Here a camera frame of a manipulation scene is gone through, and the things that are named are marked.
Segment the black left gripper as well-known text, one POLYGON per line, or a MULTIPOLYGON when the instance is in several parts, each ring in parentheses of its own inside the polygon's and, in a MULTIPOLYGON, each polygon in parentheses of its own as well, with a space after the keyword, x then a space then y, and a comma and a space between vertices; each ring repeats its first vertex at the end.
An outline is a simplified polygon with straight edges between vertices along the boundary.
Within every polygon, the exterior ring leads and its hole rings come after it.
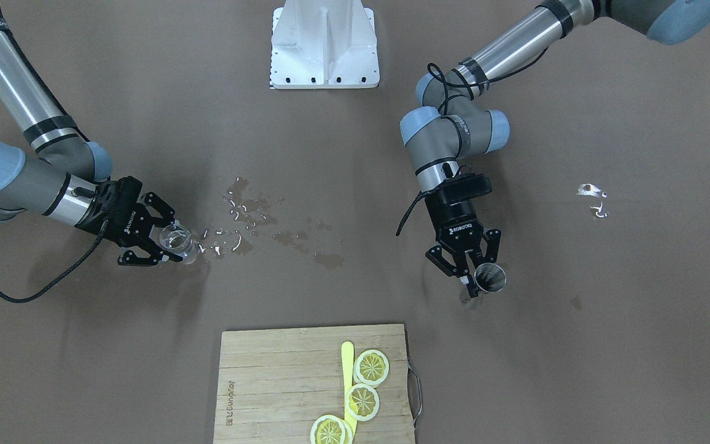
POLYGON ((473 204, 468 199, 453 202, 453 200, 443 199, 443 193, 437 192, 425 197, 423 202, 430 216, 437 242, 426 251, 425 258, 446 276, 454 276, 465 286, 465 290, 460 295, 462 302, 476 300, 479 297, 479 290, 471 276, 466 256, 451 255, 451 253, 471 251, 481 253, 483 237, 486 242, 486 250, 483 253, 485 261, 496 263, 502 231, 488 229, 484 232, 473 204))

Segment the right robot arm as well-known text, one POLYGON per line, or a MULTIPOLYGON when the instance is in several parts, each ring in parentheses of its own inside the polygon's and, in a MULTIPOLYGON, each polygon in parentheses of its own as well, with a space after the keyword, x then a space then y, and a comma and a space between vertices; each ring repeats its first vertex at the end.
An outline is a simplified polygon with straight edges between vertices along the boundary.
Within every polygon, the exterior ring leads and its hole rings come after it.
POLYGON ((111 179, 111 160, 88 141, 18 47, 0 12, 0 100, 34 150, 0 142, 0 223, 31 211, 122 249, 120 265, 180 262, 150 236, 174 210, 135 177, 111 179))

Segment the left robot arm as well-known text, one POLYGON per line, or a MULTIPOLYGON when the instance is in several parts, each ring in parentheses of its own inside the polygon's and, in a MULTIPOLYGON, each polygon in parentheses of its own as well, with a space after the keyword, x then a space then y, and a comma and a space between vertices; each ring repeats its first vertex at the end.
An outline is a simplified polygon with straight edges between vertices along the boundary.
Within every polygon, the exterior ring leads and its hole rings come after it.
POLYGON ((416 202, 425 205, 433 229, 425 256, 459 281, 465 305, 500 292, 507 280, 498 262, 502 231, 485 228, 474 207, 476 199, 491 193, 491 181, 468 170, 465 161, 504 147, 510 123, 501 110, 483 109, 477 101, 494 85, 540 62, 575 28, 603 18, 674 45, 710 24, 710 1, 541 1, 455 67, 428 63, 417 82, 418 107, 399 127, 420 188, 416 202))

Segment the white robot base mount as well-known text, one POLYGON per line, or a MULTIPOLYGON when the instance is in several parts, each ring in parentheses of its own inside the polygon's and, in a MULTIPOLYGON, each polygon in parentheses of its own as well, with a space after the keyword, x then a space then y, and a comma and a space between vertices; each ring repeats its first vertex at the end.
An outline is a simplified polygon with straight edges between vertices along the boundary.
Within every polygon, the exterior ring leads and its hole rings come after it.
POLYGON ((361 1, 287 1, 271 25, 271 88, 380 84, 375 14, 361 1))

